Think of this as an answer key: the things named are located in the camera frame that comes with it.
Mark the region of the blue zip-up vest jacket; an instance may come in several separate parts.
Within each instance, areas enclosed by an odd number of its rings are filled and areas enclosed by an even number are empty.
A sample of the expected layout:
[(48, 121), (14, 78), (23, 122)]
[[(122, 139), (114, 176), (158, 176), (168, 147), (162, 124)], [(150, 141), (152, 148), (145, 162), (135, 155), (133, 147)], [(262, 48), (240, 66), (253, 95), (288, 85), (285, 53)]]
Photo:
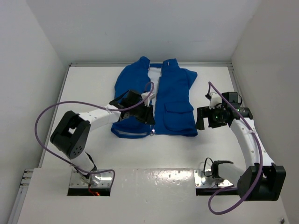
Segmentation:
[(195, 137), (198, 132), (189, 101), (189, 90), (197, 78), (195, 71), (181, 68), (176, 59), (151, 63), (145, 56), (126, 66), (114, 85), (115, 97), (132, 89), (139, 93), (151, 89), (156, 97), (151, 101), (155, 124), (140, 123), (130, 117), (114, 123), (111, 132), (119, 138), (138, 139), (152, 135), (182, 135)]

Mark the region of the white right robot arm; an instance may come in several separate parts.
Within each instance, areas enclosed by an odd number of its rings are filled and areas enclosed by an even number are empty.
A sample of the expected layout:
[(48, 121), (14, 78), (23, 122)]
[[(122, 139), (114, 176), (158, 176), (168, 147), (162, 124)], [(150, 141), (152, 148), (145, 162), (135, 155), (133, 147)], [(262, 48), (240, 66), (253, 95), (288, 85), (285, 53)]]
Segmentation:
[(232, 161), (213, 161), (211, 171), (204, 169), (202, 174), (216, 180), (226, 179), (237, 188), (240, 197), (243, 197), (255, 184), (247, 196), (247, 201), (276, 201), (280, 196), (286, 170), (276, 165), (267, 154), (255, 130), (253, 115), (249, 108), (242, 106), (237, 92), (225, 92), (219, 95), (216, 92), (206, 94), (210, 101), (209, 106), (197, 109), (196, 128), (204, 130), (204, 119), (208, 119), (210, 128), (229, 126), (240, 145), (245, 169), (242, 170)]

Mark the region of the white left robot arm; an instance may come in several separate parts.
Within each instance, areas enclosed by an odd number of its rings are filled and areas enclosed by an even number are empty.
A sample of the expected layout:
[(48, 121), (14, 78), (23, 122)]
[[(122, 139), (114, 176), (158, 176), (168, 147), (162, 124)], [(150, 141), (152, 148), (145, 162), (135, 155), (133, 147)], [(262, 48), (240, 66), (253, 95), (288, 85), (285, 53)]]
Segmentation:
[(131, 117), (142, 124), (155, 124), (151, 104), (155, 96), (153, 91), (140, 94), (128, 90), (102, 109), (82, 113), (67, 111), (52, 133), (50, 141), (74, 164), (80, 175), (88, 180), (91, 173), (97, 171), (91, 156), (85, 151), (89, 133)]

